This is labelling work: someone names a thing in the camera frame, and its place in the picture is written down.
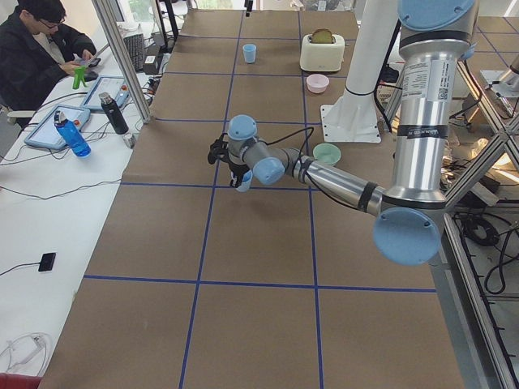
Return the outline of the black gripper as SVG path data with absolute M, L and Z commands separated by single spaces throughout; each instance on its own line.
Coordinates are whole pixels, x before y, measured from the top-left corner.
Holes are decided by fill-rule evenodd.
M 248 166 L 231 158 L 228 144 L 222 137 L 216 139 L 209 147 L 208 163 L 214 165 L 218 160 L 226 163 L 231 171 L 229 185 L 233 188 L 239 188 L 242 185 L 245 173 L 248 171 Z

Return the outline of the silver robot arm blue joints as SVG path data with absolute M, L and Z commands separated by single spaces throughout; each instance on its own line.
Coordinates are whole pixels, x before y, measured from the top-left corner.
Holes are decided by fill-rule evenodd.
M 247 165 L 264 185 L 290 176 L 341 205 L 373 215 L 374 243 L 394 263 L 416 266 L 429 261 L 440 248 L 443 231 L 446 199 L 440 176 L 455 73 L 471 50 L 477 15 L 476 1 L 397 1 L 391 45 L 399 49 L 405 65 L 389 188 L 299 149 L 266 143 L 247 115 L 232 118 L 222 135 L 231 158 Z

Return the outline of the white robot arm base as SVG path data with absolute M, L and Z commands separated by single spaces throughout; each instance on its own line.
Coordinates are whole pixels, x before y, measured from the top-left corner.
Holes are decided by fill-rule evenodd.
M 367 1 L 345 81 L 334 105 L 321 107 L 324 140 L 328 143 L 378 143 L 374 92 L 397 27 L 397 1 Z

